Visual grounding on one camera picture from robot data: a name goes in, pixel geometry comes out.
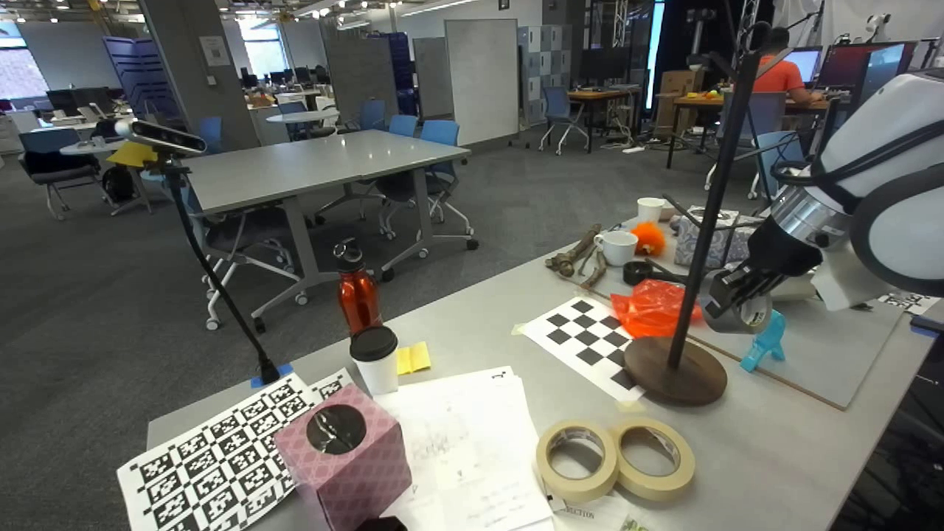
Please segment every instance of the cup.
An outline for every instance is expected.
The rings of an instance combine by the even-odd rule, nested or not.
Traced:
[[[629,230],[596,232],[596,248],[610,266],[626,266],[638,252],[638,235]]]
[[[667,202],[664,198],[638,198],[638,221],[658,221]]]
[[[350,359],[360,372],[366,391],[385,394],[399,387],[394,372],[399,339],[388,326],[375,323],[350,336]]]

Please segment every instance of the gray carpet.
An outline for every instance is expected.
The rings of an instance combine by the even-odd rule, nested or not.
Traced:
[[[383,316],[408,311],[455,288],[573,242],[593,221],[620,221],[635,198],[673,192],[701,202],[708,158],[664,151],[623,155],[487,151],[459,165],[459,202],[480,248],[433,248],[381,286]],[[741,207],[745,180],[732,183]],[[73,211],[49,221],[42,187],[14,165],[0,168],[0,528],[110,531],[126,528],[116,469],[144,447],[148,418],[254,373],[254,356],[234,317],[203,331],[198,263],[167,202],[152,211],[105,215],[92,187],[67,192]],[[349,202],[316,230],[316,245],[362,235],[368,263],[409,242],[375,235],[372,207]],[[276,282],[244,274],[242,307]],[[265,348],[304,356],[343,339],[332,286],[306,307],[269,316]]]

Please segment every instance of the checkerboard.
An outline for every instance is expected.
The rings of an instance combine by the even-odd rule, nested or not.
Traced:
[[[593,298],[573,298],[527,320],[523,332],[614,401],[641,397],[641,390],[623,372],[623,348],[632,336],[610,307]]]

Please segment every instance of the yellow sticky note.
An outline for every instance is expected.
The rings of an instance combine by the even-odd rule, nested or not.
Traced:
[[[431,348],[424,341],[400,344],[394,351],[394,373],[413,373],[433,366]]]

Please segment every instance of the table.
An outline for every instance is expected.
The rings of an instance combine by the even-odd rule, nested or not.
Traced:
[[[62,155],[93,155],[96,165],[105,168],[105,165],[110,165],[110,152],[116,152],[120,145],[123,145],[123,142],[77,142],[77,145],[58,146],[58,152],[62,152]],[[133,195],[135,195],[135,198],[133,198],[133,201],[123,201],[123,202],[116,202],[116,201],[110,198],[113,215],[120,215],[120,211],[126,211],[126,210],[133,210],[133,207],[144,207],[144,210],[149,211],[149,201],[148,201],[141,174],[138,174],[135,168],[130,168],[130,174],[133,174],[133,187],[135,187]]]
[[[725,106],[723,95],[713,92],[686,92],[675,99],[675,114],[673,114],[673,131],[669,131],[669,151],[667,151],[667,168],[673,168],[673,155],[675,155],[675,137],[679,137],[679,118],[685,108],[691,112],[720,112]],[[828,112],[828,99],[815,99],[807,106],[800,106],[794,99],[787,99],[787,114],[826,114]]]
[[[269,114],[265,120],[270,124],[316,124],[316,120],[331,120],[340,118],[335,108],[318,108],[318,112],[287,112],[287,114]]]
[[[418,232],[416,242],[381,266],[393,270],[408,257],[424,257],[433,242],[455,242],[467,235],[431,232],[424,170],[436,161],[467,158],[467,146],[431,145],[388,131],[344,131],[309,142],[269,145],[250,151],[229,151],[216,155],[185,158],[192,168],[192,187],[203,211],[226,211],[254,202],[279,201],[290,218],[293,242],[301,260],[301,288],[332,279],[321,274],[312,242],[304,224],[304,195],[321,186],[372,180],[413,170]]]
[[[593,151],[593,114],[598,103],[620,99],[638,95],[638,84],[620,84],[620,89],[577,89],[565,92],[565,99],[577,103],[582,108],[573,114],[565,131],[574,127],[586,134],[586,152]]]
[[[564,363],[542,353],[515,332],[520,323],[582,295],[530,260],[471,288],[418,307],[388,326],[400,344],[424,339],[433,353],[431,381],[487,366],[514,366],[526,381],[534,428],[560,418],[614,425],[626,413]],[[903,320],[869,367],[850,409],[828,407],[794,387],[765,373],[745,373],[732,356],[716,356],[728,372],[725,394],[711,407],[661,407],[641,401],[638,409],[679,428],[697,450],[697,484],[669,505],[626,502],[607,496],[593,505],[593,518],[558,512],[560,531],[616,531],[626,516],[658,531],[691,528],[828,528],[850,496],[875,438],[918,373],[928,336],[918,336]],[[349,341],[298,356],[295,372],[318,381],[349,366]],[[248,382],[222,390],[148,425],[148,446],[172,438],[217,409],[250,394]],[[293,496],[256,531],[304,528],[301,497]]]

